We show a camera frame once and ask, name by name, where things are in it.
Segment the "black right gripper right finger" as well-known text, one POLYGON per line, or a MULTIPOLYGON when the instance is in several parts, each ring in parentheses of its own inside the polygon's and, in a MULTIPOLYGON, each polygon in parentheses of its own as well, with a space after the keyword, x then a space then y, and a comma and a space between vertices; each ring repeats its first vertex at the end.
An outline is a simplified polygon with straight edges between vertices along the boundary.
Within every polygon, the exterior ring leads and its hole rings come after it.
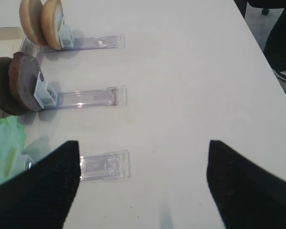
POLYGON ((286 229, 286 181, 222 141, 210 141, 206 179, 225 228, 286 229))

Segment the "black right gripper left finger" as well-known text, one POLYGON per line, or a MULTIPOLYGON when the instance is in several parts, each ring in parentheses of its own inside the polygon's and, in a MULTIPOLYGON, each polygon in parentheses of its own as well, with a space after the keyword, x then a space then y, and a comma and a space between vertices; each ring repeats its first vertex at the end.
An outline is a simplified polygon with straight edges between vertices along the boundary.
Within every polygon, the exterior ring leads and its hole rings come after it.
POLYGON ((78 141, 67 141, 0 185, 0 229, 61 229, 81 176, 78 141))

